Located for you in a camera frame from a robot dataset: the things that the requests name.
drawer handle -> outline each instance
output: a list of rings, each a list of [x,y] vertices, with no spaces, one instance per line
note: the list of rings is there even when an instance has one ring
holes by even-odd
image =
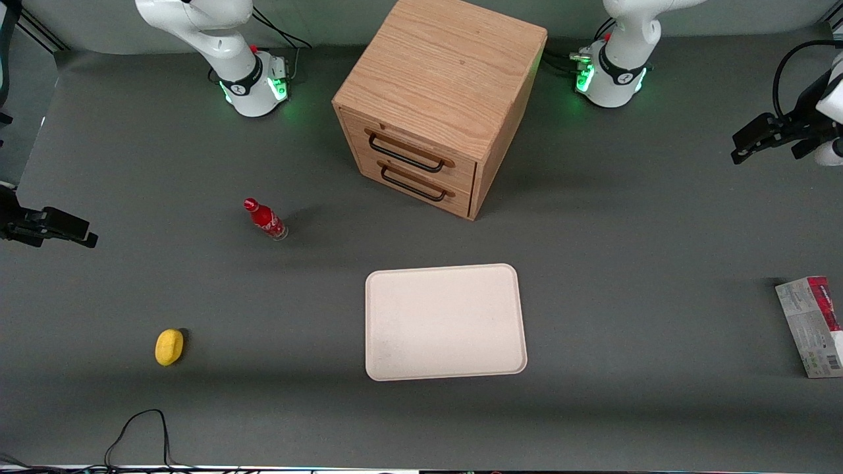
[[[386,181],[388,183],[392,183],[392,184],[394,184],[394,185],[396,185],[400,188],[406,189],[407,191],[412,192],[414,194],[417,194],[421,197],[424,197],[425,199],[428,199],[430,201],[440,202],[445,198],[445,195],[447,194],[446,191],[442,191],[442,194],[440,194],[439,196],[434,196],[432,194],[427,194],[424,191],[419,191],[416,188],[414,188],[413,186],[406,185],[406,184],[402,183],[401,181],[396,180],[395,178],[390,178],[389,176],[386,175],[386,170],[387,170],[387,167],[381,165],[381,167],[380,167],[380,177],[384,178],[384,181]]]
[[[445,162],[441,159],[439,160],[439,164],[437,164],[435,167],[431,167],[431,166],[427,166],[426,164],[419,163],[418,161],[415,161],[412,158],[407,158],[406,156],[404,156],[402,154],[398,154],[398,153],[396,153],[392,150],[388,150],[388,149],[386,149],[386,148],[384,148],[380,145],[375,144],[374,139],[377,138],[377,137],[378,136],[375,135],[374,133],[369,134],[369,146],[372,147],[372,150],[374,150],[376,152],[380,152],[382,154],[385,154],[386,156],[391,156],[392,158],[403,161],[404,163],[411,164],[411,165],[417,167],[420,170],[425,170],[428,173],[438,173],[440,170],[442,170],[442,166],[445,164]]]

white tray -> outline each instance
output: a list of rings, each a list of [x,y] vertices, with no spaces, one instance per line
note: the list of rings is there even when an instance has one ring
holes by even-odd
[[[372,379],[517,374],[526,365],[518,275],[509,265],[386,270],[366,279]]]

red bottle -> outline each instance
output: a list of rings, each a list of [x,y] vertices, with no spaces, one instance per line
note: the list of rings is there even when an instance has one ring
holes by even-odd
[[[252,216],[252,222],[260,227],[266,235],[272,237],[273,240],[282,240],[287,237],[287,226],[281,222],[281,219],[267,206],[260,205],[251,197],[243,201],[243,207]]]

bottle cap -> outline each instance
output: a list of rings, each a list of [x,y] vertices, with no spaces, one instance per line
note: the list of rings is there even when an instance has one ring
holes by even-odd
[[[253,213],[254,211],[258,210],[258,207],[260,207],[260,204],[258,204],[258,202],[255,199],[249,197],[245,201],[243,201],[243,207],[245,207],[246,210],[249,211],[250,213]]]

wooden drawer cabinet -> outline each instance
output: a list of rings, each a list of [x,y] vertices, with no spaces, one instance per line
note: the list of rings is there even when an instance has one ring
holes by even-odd
[[[460,0],[399,0],[333,100],[360,172],[474,220],[546,38]]]

